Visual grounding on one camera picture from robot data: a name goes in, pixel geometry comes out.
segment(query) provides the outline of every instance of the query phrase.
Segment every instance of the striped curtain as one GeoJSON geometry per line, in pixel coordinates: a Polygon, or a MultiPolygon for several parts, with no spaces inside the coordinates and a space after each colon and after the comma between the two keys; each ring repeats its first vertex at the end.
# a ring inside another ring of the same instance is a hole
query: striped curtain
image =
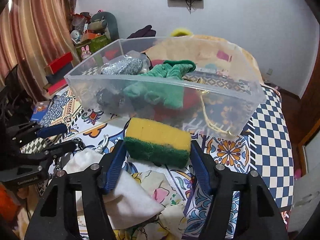
{"type": "Polygon", "coordinates": [[[69,30],[76,0],[12,0],[0,15],[0,82],[19,65],[21,85],[43,101],[46,65],[67,52],[79,63],[69,30]]]}

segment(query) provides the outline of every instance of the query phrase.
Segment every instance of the yellow fluffy object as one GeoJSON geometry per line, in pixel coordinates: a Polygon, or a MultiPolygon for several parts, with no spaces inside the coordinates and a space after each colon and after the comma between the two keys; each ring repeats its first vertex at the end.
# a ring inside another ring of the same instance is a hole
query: yellow fluffy object
{"type": "Polygon", "coordinates": [[[191,148],[190,133],[148,119],[132,118],[125,136],[148,143],[170,145],[176,150],[190,152],[191,148]]]}
{"type": "Polygon", "coordinates": [[[175,29],[170,36],[172,37],[181,37],[181,36],[191,36],[193,33],[186,28],[175,29]]]}

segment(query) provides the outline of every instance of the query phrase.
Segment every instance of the pink bunny toy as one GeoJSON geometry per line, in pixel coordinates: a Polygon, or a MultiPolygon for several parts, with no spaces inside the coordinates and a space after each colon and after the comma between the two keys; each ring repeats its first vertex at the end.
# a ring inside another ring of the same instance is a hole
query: pink bunny toy
{"type": "Polygon", "coordinates": [[[86,58],[90,57],[91,56],[91,52],[90,52],[90,49],[89,49],[89,46],[85,46],[85,47],[82,47],[81,48],[82,50],[82,53],[81,53],[81,58],[83,60],[85,60],[86,58]]]}

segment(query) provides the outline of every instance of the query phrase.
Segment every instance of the silver bolt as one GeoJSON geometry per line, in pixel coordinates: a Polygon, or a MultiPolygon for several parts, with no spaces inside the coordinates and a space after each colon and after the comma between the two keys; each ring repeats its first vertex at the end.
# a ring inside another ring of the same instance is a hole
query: silver bolt
{"type": "Polygon", "coordinates": [[[258,177],[259,173],[257,171],[250,171],[251,176],[258,177]]]}
{"type": "Polygon", "coordinates": [[[223,171],[225,167],[224,167],[223,164],[218,163],[218,164],[216,165],[216,168],[217,168],[217,170],[219,170],[219,171],[223,171]]]}
{"type": "Polygon", "coordinates": [[[64,170],[61,170],[61,171],[57,172],[57,176],[58,177],[62,177],[64,174],[66,174],[66,171],[64,171],[64,170]]]}
{"type": "Polygon", "coordinates": [[[97,164],[97,163],[94,163],[94,164],[92,164],[92,165],[90,166],[90,169],[93,170],[93,171],[95,171],[95,170],[97,170],[97,169],[99,169],[99,168],[100,168],[100,166],[99,166],[99,164],[97,164]]]}

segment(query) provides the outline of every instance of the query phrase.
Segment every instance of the clear storage bin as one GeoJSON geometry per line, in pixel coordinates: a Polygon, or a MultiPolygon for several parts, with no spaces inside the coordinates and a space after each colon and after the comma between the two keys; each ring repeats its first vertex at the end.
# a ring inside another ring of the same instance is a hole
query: clear storage bin
{"type": "Polygon", "coordinates": [[[190,37],[114,41],[80,63],[65,79],[85,109],[147,118],[226,139],[239,135],[257,106],[266,100],[258,77],[238,46],[190,37]],[[146,51],[151,61],[192,60],[197,68],[184,80],[97,74],[104,63],[131,50],[146,51]]]}

